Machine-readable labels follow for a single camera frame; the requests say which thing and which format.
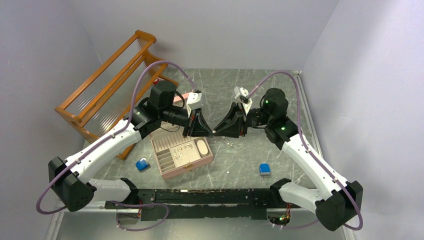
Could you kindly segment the silver pearl bangle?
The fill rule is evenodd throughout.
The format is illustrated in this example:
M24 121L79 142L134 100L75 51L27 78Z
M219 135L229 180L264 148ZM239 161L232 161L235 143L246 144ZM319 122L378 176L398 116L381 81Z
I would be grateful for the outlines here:
M224 137L224 136L222 136L221 138L222 138L223 142L226 145L228 145L229 147L231 147L231 148L240 145L243 142L243 140L244 140L243 137L240 137L240 138L230 138L230 137Z

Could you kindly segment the pink jewelry box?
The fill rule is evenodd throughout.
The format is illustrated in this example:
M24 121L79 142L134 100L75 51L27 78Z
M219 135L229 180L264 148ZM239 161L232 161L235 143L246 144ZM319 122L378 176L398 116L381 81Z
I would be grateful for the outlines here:
M182 133L181 126L163 122L159 129L149 134L160 175L165 180L193 171L214 160L206 137L183 137ZM207 156L200 155L198 140L205 141L208 147Z

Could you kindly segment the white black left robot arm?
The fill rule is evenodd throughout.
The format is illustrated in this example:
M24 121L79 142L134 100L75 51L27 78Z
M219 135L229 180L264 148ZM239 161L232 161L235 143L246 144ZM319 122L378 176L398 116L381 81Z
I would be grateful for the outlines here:
M127 178L99 180L93 176L128 146L159 129L162 123L182 127L183 137L213 136L202 114L202 92L195 90L183 97L183 106L174 105L175 96L181 96L176 85L160 81L112 130L65 160L55 157L48 163L50 188L65 209L76 212L98 201L121 203L126 208L138 204L139 190Z

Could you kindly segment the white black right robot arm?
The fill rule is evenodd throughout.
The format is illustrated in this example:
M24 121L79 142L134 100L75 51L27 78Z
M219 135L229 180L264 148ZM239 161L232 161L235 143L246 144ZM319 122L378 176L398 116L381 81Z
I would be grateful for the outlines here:
M363 187L337 173L305 139L300 127L288 116L289 102L279 88L268 89L252 108L249 92L234 88L235 101L229 112L213 129L217 137L244 137L249 128L263 128L268 140L291 157L312 180L314 189L302 187L283 178L271 186L270 202L275 207L285 203L302 207L317 217L329 231L335 231L357 216L361 210Z

